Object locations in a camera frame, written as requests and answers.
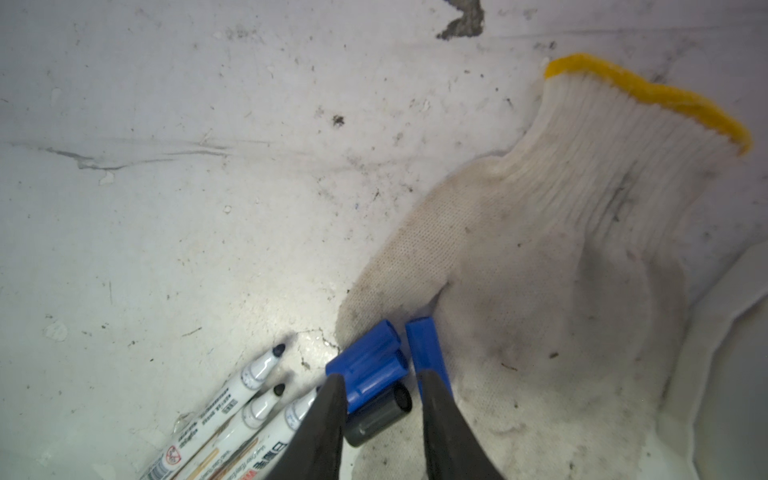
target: barcode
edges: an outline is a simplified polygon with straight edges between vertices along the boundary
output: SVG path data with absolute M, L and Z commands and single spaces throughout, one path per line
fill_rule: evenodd
M 149 480 L 164 480 L 170 474 L 170 470 L 163 465 L 163 459 L 159 458 L 152 468 L 150 468 L 147 477 Z
M 237 400 L 233 399 L 229 405 L 225 406 L 224 409 L 221 411 L 222 413 L 229 413 L 230 410 L 237 405 Z

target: warning symbol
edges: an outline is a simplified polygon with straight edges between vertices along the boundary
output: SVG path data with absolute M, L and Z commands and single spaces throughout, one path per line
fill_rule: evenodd
M 167 452 L 165 452 L 165 461 L 170 465 L 176 465 L 181 462 L 181 454 L 176 450 L 175 446 L 171 446 Z

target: crack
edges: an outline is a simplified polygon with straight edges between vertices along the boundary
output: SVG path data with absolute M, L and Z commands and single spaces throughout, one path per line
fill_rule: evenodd
M 220 151 L 208 151 L 208 150 L 188 150 L 188 151 L 176 151 L 166 155 L 213 155 L 215 157 L 229 157 L 229 154 L 225 154 Z
M 61 155 L 62 157 L 72 158 L 74 160 L 77 160 L 78 162 L 96 160 L 93 157 L 84 157 L 83 155 L 80 155 L 80 154 L 73 154 L 70 151 L 55 150 L 52 147 L 46 148 L 45 151 L 51 154 Z
M 310 366 L 309 363 L 306 362 L 306 360 L 304 359 L 304 355 L 300 355 L 300 356 L 301 356 L 301 366 L 304 367 L 304 369 L 306 370 L 311 369 L 312 366 Z
M 327 346 L 332 346 L 333 348 L 335 348 L 336 349 L 336 354 L 341 353 L 341 347 L 336 345 L 334 342 L 331 342 L 330 340 L 328 340 L 326 338 L 326 333 L 323 331 L 322 328 L 318 327 L 316 329 L 302 330 L 300 332 L 296 332 L 296 334 L 299 334 L 299 333 L 312 333 L 312 332 L 320 332 L 320 338 L 323 339 L 323 343 L 325 343 Z
M 159 163 L 159 162 L 169 162 L 169 161 L 176 161 L 176 160 L 178 160 L 177 158 L 153 158 L 153 159 L 150 159 L 150 160 L 138 161 L 138 162 L 133 163 L 133 164 L 118 165 L 116 167 L 100 167 L 98 165 L 94 165 L 93 163 L 91 163 L 91 162 L 96 160 L 96 158 L 94 158 L 94 157 L 86 157 L 84 155 L 76 154 L 76 153 L 70 152 L 70 151 L 56 150 L 53 147 L 42 148 L 42 150 L 43 151 L 47 151 L 50 154 L 60 155 L 62 157 L 71 158 L 72 160 L 77 161 L 78 162 L 78 168 L 81 169 L 81 170 L 88 169 L 88 170 L 115 171 L 115 170 L 120 170 L 120 169 L 126 168 L 126 167 L 132 167 L 134 165 L 156 164 L 156 163 Z
M 240 360 L 242 360 L 242 359 L 243 359 L 243 355 L 245 355 L 245 347 L 243 347 L 243 351 L 242 351 L 242 352 L 240 352 L 240 356 L 238 356 L 238 357 L 237 357 L 237 361 L 235 362 L 236 364 L 240 364 Z
M 202 326 L 198 326 L 196 329 L 192 330 L 192 331 L 191 331 L 191 332 L 189 332 L 189 333 L 185 333 L 185 334 L 184 334 L 184 335 L 182 335 L 182 336 L 189 336 L 189 335 L 192 335 L 193 333 L 196 333 L 196 332 L 200 332 L 202 329 L 203 329 L 203 327 L 202 327 Z

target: scuff mark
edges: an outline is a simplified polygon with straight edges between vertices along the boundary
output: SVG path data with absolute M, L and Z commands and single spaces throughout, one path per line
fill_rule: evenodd
M 138 161 L 133 164 L 117 165 L 115 167 L 102 167 L 93 163 L 96 160 L 96 158 L 94 157 L 86 157 L 84 155 L 76 154 L 70 151 L 55 150 L 54 148 L 45 148 L 44 150 L 51 154 L 61 155 L 62 157 L 67 157 L 67 158 L 76 160 L 78 162 L 78 168 L 81 170 L 89 169 L 89 170 L 115 171 L 115 170 L 120 170 L 126 167 L 132 167 L 134 165 L 156 164 L 160 162 L 169 162 L 169 161 L 178 160 L 177 158 L 152 158 L 150 160 Z
M 105 171 L 104 176 L 98 181 L 99 185 L 109 185 L 114 183 L 114 174 L 110 171 Z
M 242 25 L 235 25 L 235 28 L 228 28 L 227 29 L 227 40 L 234 41 L 234 40 L 247 40 L 250 36 L 254 36 L 262 43 L 264 40 L 259 36 L 258 31 L 255 28 L 245 28 Z
M 450 40 L 454 37 L 477 37 L 482 33 L 485 22 L 485 12 L 480 6 L 480 0 L 445 0 L 456 7 L 464 15 L 449 23 L 437 38 Z
M 52 456 L 53 456 L 53 455 L 51 455 L 51 453 L 50 453 L 50 452 L 43 452 L 43 453 L 42 453 L 42 454 L 41 454 L 39 457 L 37 457 L 37 458 L 35 459 L 35 461 L 36 461 L 36 462 L 37 462 L 37 463 L 38 463 L 40 466 L 43 466 L 43 467 L 45 467 L 45 466 L 48 466 L 48 462 L 50 462 L 50 461 L 51 461 L 51 457 L 52 457 Z
M 210 142 L 206 142 L 205 144 L 202 144 L 201 147 L 205 148 L 213 148 L 214 150 L 229 150 L 229 147 L 225 147 L 223 145 L 214 145 Z
M 55 342 L 65 341 L 68 334 L 69 329 L 60 320 L 56 320 L 51 325 L 48 325 L 43 329 L 43 335 L 47 336 L 51 340 L 54 340 Z
M 117 480 L 118 474 L 109 464 L 92 463 L 91 468 L 104 480 Z
M 510 434 L 525 433 L 528 430 L 528 426 L 524 422 L 520 422 L 517 425 L 512 425 L 506 429 L 491 430 L 494 435 L 509 437 Z

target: blue marker cap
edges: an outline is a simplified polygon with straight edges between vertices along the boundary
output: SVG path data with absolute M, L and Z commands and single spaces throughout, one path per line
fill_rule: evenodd
M 408 373 L 408 363 L 399 349 L 395 327 L 382 320 L 328 362 L 326 375 L 344 376 L 349 413 Z
M 408 360 L 400 350 L 396 350 L 389 358 L 382 359 L 378 367 L 371 370 L 370 375 L 358 379 L 351 388 L 346 388 L 347 411 L 354 412 L 406 375 L 408 375 Z
M 411 357 L 416 373 L 424 369 L 435 370 L 453 396 L 451 381 L 448 379 L 448 371 L 445 370 L 445 361 L 442 359 L 440 342 L 432 317 L 425 316 L 406 323 L 406 335 L 408 335 L 408 345 L 411 347 Z M 419 383 L 419 393 L 421 391 L 422 384 Z

